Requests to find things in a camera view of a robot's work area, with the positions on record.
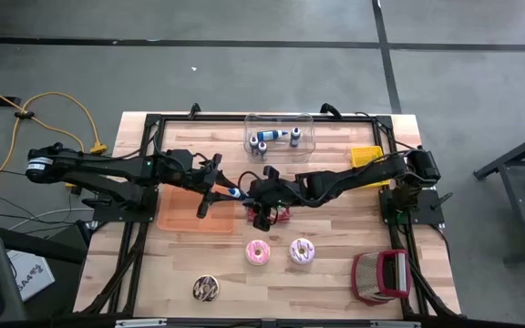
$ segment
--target orange tray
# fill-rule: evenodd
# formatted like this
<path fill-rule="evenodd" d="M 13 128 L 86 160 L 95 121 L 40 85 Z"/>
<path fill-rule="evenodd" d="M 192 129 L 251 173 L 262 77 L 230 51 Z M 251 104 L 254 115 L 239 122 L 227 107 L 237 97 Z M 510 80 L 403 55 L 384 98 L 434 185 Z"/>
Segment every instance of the orange tray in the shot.
<path fill-rule="evenodd" d="M 212 192 L 228 193 L 223 187 L 214 186 Z M 218 232 L 234 230 L 235 201 L 213 203 L 208 215 L 198 219 L 196 213 L 202 195 L 182 188 L 164 185 L 161 192 L 160 212 L 157 226 L 165 231 Z"/>

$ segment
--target yellow tray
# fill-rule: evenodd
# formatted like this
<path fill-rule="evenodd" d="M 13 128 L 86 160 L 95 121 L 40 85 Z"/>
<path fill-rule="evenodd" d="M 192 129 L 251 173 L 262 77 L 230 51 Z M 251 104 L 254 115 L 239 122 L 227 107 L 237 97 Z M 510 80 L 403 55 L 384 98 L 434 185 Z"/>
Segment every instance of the yellow tray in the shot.
<path fill-rule="evenodd" d="M 364 166 L 370 160 L 377 159 L 383 155 L 380 146 L 354 147 L 352 148 L 352 166 L 359 168 Z M 362 188 L 382 187 L 390 185 L 390 180 L 380 181 L 369 184 Z"/>

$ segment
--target sprinkled donut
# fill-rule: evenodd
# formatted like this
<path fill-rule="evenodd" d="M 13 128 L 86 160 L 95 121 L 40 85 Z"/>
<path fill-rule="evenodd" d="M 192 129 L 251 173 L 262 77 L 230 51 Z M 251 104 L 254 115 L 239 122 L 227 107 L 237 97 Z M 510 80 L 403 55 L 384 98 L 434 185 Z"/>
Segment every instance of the sprinkled donut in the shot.
<path fill-rule="evenodd" d="M 264 241 L 251 241 L 246 245 L 244 255 L 246 255 L 246 260 L 250 264 L 264 265 L 271 259 L 271 248 Z"/>
<path fill-rule="evenodd" d="M 305 238 L 294 240 L 289 247 L 289 257 L 297 264 L 308 264 L 314 260 L 315 247 Z"/>
<path fill-rule="evenodd" d="M 212 302 L 220 292 L 216 278 L 203 275 L 193 284 L 193 298 L 200 302 Z"/>

